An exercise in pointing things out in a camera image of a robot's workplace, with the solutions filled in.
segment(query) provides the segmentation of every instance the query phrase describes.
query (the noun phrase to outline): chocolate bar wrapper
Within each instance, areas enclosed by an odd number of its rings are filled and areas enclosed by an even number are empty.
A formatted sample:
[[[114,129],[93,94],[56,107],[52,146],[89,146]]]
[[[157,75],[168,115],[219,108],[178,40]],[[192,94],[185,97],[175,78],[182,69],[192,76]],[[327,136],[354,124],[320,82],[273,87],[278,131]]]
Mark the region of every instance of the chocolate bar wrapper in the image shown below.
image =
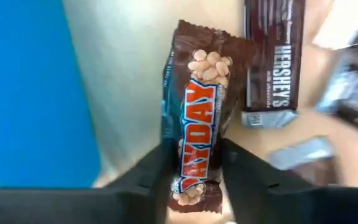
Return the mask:
[[[313,43],[334,50],[358,45],[358,1],[334,1]]]
[[[163,71],[162,135],[178,152],[172,210],[221,212],[219,143],[254,54],[249,40],[179,21]]]
[[[268,160],[274,167],[295,173],[317,186],[340,183],[334,150],[325,137],[272,152]]]
[[[358,127],[358,47],[344,52],[316,109]]]
[[[246,0],[245,36],[257,45],[242,123],[282,128],[298,113],[305,0]]]

